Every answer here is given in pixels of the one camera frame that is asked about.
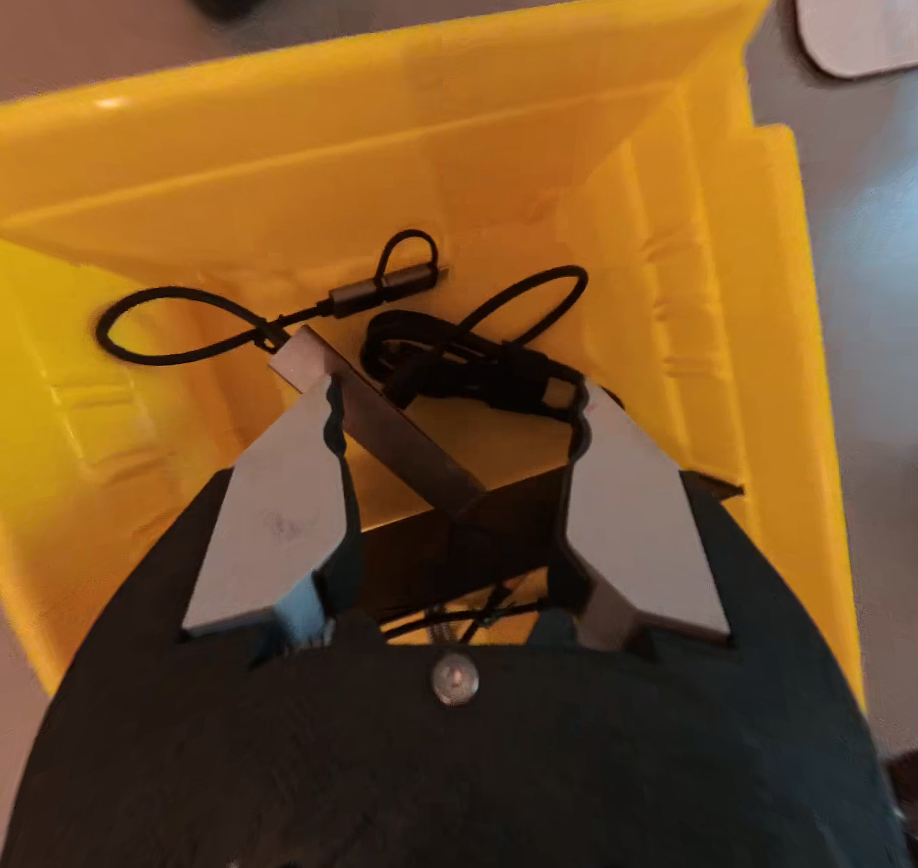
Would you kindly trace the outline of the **yellow plastic bin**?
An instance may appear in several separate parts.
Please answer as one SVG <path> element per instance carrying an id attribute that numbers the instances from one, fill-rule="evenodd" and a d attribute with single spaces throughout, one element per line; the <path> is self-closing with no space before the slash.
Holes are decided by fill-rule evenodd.
<path id="1" fill-rule="evenodd" d="M 819 626 L 861 649 L 804 193 L 754 125 L 770 0 L 590 0 L 356 36 L 2 106 L 2 604 L 53 694 L 110 597 L 293 393 L 253 347 L 141 369 L 94 342 L 128 293 L 270 319 L 416 228 L 460 319 L 559 264 L 537 342 L 615 392 Z"/>

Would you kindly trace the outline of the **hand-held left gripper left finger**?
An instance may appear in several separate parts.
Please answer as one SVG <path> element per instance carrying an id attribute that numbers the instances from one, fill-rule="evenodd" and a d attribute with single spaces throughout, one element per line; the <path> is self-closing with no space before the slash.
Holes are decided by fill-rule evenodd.
<path id="1" fill-rule="evenodd" d="M 234 464 L 183 629 L 324 640 L 361 580 L 339 380 L 321 374 Z"/>

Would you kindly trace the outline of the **grey metal usb hub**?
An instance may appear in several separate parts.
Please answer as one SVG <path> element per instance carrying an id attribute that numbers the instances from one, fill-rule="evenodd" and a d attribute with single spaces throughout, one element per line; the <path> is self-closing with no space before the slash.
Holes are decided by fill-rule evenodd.
<path id="1" fill-rule="evenodd" d="M 429 506 L 456 518 L 487 495 L 472 473 L 309 326 L 281 346 L 269 366 L 301 393 L 323 375 L 337 380 L 345 433 Z"/>

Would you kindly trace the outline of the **white rounded pad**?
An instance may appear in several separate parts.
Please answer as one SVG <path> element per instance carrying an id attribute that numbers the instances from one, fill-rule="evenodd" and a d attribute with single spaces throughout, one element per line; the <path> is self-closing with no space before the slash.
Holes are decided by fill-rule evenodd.
<path id="1" fill-rule="evenodd" d="M 795 0 L 813 63 L 842 80 L 917 68 L 917 0 Z"/>

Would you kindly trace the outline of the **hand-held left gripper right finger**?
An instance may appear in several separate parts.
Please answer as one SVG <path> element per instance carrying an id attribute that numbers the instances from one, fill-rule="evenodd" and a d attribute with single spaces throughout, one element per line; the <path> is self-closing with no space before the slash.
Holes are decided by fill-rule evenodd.
<path id="1" fill-rule="evenodd" d="M 559 536 L 585 581 L 568 601 L 580 644 L 619 651 L 649 628 L 728 642 L 678 465 L 589 378 L 573 410 Z"/>

